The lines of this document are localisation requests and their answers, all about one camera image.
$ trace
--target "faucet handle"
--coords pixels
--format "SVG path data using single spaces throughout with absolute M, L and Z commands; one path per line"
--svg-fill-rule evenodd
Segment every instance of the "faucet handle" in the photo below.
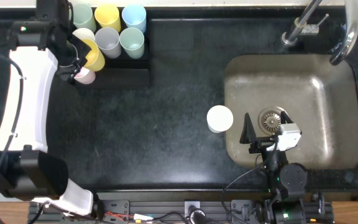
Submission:
M 317 35 L 319 32 L 319 26 L 329 17 L 329 14 L 326 14 L 323 19 L 320 20 L 317 24 L 307 24 L 302 29 L 300 35 Z

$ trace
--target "black countertop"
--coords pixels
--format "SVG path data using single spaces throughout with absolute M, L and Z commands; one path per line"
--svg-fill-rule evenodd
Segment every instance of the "black countertop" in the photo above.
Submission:
M 55 77 L 47 116 L 48 153 L 65 160 L 70 178 L 87 189 L 222 189 L 247 171 L 228 156 L 224 133 L 213 134 L 206 124 L 210 107 L 224 104 L 228 62 L 244 54 L 331 54 L 342 39 L 344 9 L 319 9 L 315 21 L 330 13 L 320 33 L 284 48 L 280 36 L 301 12 L 148 9 L 150 86 L 91 90 Z M 12 19 L 32 14 L 10 13 L 0 14 L 0 43 Z M 7 55 L 7 50 L 0 53 Z M 347 61 L 358 87 L 358 43 Z M 0 122 L 8 82 L 9 67 L 0 64 Z M 234 188 L 260 192 L 267 184 L 253 172 Z M 309 170 L 307 189 L 358 190 L 358 166 Z

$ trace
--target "stainless steel sink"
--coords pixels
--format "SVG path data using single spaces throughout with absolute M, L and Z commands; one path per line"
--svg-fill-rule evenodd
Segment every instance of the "stainless steel sink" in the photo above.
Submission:
M 280 125 L 285 110 L 302 130 L 289 162 L 309 169 L 346 169 L 358 164 L 358 101 L 352 68 L 329 63 L 329 55 L 244 55 L 225 71 L 225 105 L 234 122 L 226 147 L 241 166 L 253 167 L 256 154 L 239 143 L 244 115 L 251 116 L 257 136 Z

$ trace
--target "yellow cup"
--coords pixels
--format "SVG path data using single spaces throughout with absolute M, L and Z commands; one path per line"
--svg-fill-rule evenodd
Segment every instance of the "yellow cup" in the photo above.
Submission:
M 111 27 L 117 32 L 121 31 L 119 11 L 115 4 L 103 4 L 96 8 L 94 17 L 101 27 Z
M 91 51 L 85 56 L 88 61 L 84 67 L 94 72 L 100 71 L 104 67 L 102 52 L 100 52 L 99 47 L 92 40 L 83 39 L 82 41 L 91 47 Z

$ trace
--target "white wall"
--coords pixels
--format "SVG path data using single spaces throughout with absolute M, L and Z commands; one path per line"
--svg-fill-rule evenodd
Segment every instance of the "white wall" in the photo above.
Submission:
M 305 6 L 311 0 L 70 0 L 73 4 L 85 2 L 98 6 L 113 2 L 117 6 L 142 4 L 144 6 Z M 324 0 L 322 6 L 341 6 L 344 0 Z M 35 0 L 0 0 L 0 7 L 35 7 Z

